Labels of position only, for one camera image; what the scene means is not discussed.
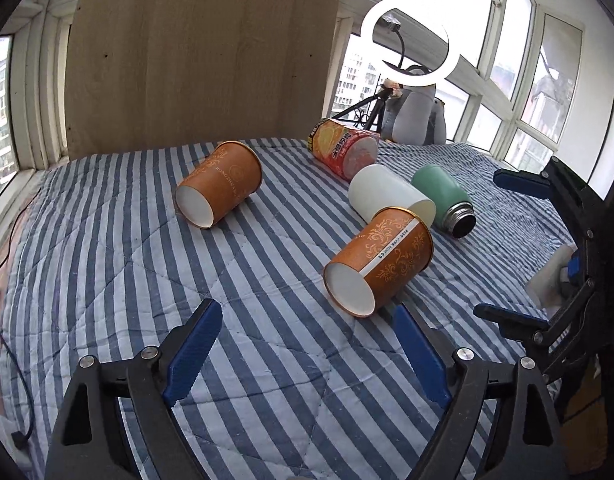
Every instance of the brown cup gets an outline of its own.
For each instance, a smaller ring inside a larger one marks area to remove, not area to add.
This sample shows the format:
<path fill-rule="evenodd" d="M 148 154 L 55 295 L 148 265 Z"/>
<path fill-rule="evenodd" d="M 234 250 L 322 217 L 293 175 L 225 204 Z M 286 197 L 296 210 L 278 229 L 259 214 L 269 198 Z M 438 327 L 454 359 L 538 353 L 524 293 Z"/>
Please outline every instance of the brown cup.
<path fill-rule="evenodd" d="M 325 266 L 325 287 L 340 308 L 367 317 L 425 270 L 433 255 L 434 241 L 420 217 L 386 207 Z"/>
<path fill-rule="evenodd" d="M 178 185 L 176 205 L 191 224 L 207 229 L 258 190 L 262 181 L 262 165 L 254 151 L 227 140 Z"/>

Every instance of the silver bolt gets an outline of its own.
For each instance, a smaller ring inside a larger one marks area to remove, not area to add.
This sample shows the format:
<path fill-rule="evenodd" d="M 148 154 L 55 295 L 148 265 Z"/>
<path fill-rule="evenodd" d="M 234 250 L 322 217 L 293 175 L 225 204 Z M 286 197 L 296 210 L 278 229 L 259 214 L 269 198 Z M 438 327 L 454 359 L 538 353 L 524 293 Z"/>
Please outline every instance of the silver bolt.
<path fill-rule="evenodd" d="M 536 367 L 536 363 L 533 362 L 533 359 L 530 357 L 523 357 L 520 359 L 520 366 L 522 368 L 526 368 L 527 370 L 532 370 Z"/>
<path fill-rule="evenodd" d="M 145 346 L 140 352 L 140 357 L 143 359 L 153 359 L 158 355 L 158 347 L 157 346 Z"/>
<path fill-rule="evenodd" d="M 471 361 L 473 359 L 473 350 L 469 348 L 458 348 L 456 355 L 458 356 L 458 359 L 462 359 L 463 361 Z"/>
<path fill-rule="evenodd" d="M 93 357 L 93 355 L 85 355 L 80 360 L 80 367 L 81 368 L 89 368 L 95 362 L 96 362 L 96 358 Z"/>

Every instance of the green bottle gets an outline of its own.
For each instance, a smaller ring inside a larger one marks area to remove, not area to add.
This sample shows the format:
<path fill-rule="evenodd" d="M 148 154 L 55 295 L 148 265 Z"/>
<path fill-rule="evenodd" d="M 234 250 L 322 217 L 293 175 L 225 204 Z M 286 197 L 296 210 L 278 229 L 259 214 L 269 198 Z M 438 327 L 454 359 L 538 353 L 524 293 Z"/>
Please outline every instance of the green bottle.
<path fill-rule="evenodd" d="M 436 228 L 454 238 L 471 233 L 476 225 L 471 198 L 443 168 L 437 164 L 423 166 L 412 177 L 411 185 L 436 204 Z"/>

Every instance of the white stripe on cup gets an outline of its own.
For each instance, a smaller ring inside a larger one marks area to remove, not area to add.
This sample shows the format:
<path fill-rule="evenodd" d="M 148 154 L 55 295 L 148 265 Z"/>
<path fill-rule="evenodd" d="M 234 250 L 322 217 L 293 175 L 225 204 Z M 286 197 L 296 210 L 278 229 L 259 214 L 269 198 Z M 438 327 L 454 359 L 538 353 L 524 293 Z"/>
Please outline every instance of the white stripe on cup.
<path fill-rule="evenodd" d="M 386 247 L 381 250 L 378 254 L 376 254 L 368 264 L 366 264 L 362 269 L 360 269 L 360 275 L 364 278 L 367 274 L 372 272 L 373 269 L 383 260 L 385 257 L 391 253 L 392 250 L 396 248 L 396 246 L 404 240 L 407 235 L 413 231 L 416 226 L 420 224 L 420 221 L 417 218 L 414 218 L 411 222 L 409 222 L 401 232 L 399 232 L 396 237 L 389 242 Z"/>

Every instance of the striped fabric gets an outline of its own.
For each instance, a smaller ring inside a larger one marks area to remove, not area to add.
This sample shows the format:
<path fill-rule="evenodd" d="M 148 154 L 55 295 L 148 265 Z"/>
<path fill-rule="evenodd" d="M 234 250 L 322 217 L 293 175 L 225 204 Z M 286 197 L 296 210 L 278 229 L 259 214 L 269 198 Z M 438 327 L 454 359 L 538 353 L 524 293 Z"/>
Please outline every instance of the striped fabric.
<path fill-rule="evenodd" d="M 192 393 L 174 412 L 212 478 L 403 479 L 439 417 L 391 329 L 392 305 L 370 319 L 336 308 L 323 266 L 363 227 L 347 184 L 297 140 L 254 140 L 264 184 L 210 230 L 177 215 L 172 193 L 211 144 L 98 155 L 48 173 L 16 250 L 3 331 L 34 395 L 33 478 L 78 359 L 132 357 L 184 323 L 202 298 L 224 326 Z M 536 310 L 524 283 L 569 240 L 551 205 L 499 190 L 493 162 L 466 145 L 382 143 L 380 162 L 409 178 L 444 166 L 472 196 L 478 224 L 452 240 L 434 232 L 431 265 L 403 297 L 456 345 L 514 361 L 521 347 L 474 318 L 489 301 Z M 7 415 L 29 406 L 0 357 Z M 157 479 L 130 402 L 123 415 L 144 478 Z M 472 478 L 491 406 L 462 467 Z"/>

